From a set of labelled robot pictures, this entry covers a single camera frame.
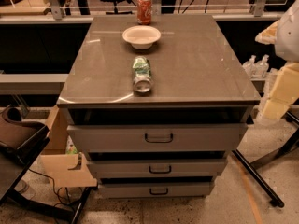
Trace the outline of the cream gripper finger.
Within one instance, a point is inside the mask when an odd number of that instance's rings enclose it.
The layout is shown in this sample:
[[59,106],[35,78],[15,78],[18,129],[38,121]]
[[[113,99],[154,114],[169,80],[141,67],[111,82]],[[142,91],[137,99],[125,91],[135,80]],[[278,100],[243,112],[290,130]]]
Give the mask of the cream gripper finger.
[[271,120],[280,119],[299,98],[299,63],[286,62],[277,72],[262,115]]
[[255,41],[261,44],[275,44],[277,39],[278,21],[273,22],[266,29],[255,36]]

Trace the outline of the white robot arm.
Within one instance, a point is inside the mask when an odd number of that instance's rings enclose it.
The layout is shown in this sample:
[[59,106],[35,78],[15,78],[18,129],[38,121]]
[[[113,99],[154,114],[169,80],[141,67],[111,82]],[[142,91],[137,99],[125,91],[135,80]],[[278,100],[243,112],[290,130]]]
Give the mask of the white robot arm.
[[280,119],[299,98],[299,0],[282,17],[258,33],[255,41],[273,44],[278,57],[286,61],[260,111],[268,120]]

